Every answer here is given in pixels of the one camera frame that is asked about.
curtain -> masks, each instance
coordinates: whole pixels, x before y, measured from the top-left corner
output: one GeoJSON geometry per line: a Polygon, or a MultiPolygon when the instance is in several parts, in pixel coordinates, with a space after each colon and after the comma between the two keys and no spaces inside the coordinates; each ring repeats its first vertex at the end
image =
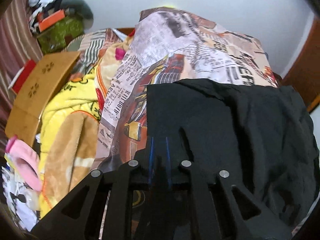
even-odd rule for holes
{"type": "Polygon", "coordinates": [[[7,142],[4,128],[14,100],[14,93],[7,87],[29,59],[38,62],[42,58],[28,26],[31,13],[28,0],[13,0],[0,19],[0,158],[7,142]]]}

pink object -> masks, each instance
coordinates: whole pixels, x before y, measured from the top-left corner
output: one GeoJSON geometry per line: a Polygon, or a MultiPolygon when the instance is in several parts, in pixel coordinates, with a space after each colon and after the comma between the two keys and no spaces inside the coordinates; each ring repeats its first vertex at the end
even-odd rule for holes
{"type": "Polygon", "coordinates": [[[126,51],[124,49],[116,48],[116,60],[122,60],[126,51]]]}
{"type": "Polygon", "coordinates": [[[10,138],[5,148],[10,154],[15,168],[24,181],[34,190],[41,191],[41,180],[39,179],[38,165],[39,156],[25,142],[18,140],[16,136],[10,138]]]}

black cloth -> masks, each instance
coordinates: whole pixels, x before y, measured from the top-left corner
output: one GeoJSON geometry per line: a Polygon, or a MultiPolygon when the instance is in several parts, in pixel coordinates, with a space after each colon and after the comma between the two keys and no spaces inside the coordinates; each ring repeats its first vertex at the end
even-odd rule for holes
{"type": "Polygon", "coordinates": [[[307,215],[319,192],[319,150],[292,87],[185,79],[149,85],[147,98],[148,136],[168,140],[172,167],[189,159],[209,176],[236,174],[289,226],[307,215]]]}

white wall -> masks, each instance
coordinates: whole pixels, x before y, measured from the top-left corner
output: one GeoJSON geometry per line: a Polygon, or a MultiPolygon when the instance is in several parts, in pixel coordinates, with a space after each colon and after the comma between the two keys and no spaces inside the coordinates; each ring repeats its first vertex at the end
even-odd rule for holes
{"type": "Polygon", "coordinates": [[[313,14],[304,0],[85,0],[94,13],[92,31],[133,27],[139,12],[172,5],[258,38],[274,72],[285,75],[306,40],[313,14]]]}
{"type": "Polygon", "coordinates": [[[320,106],[318,106],[310,116],[313,120],[313,134],[316,138],[318,148],[320,149],[320,106]]]}

paw print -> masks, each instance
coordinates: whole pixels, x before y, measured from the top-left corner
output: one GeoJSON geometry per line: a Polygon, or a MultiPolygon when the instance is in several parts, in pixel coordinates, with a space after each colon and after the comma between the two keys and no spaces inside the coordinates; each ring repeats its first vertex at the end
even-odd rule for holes
{"type": "Polygon", "coordinates": [[[32,98],[33,95],[35,95],[35,94],[37,93],[38,88],[39,88],[39,84],[38,84],[38,83],[34,84],[34,85],[30,88],[30,91],[29,91],[29,93],[28,93],[29,98],[32,98]]]}
{"type": "Polygon", "coordinates": [[[54,63],[50,62],[49,64],[45,65],[42,69],[42,73],[45,74],[46,72],[50,72],[50,70],[54,67],[54,63]]]}

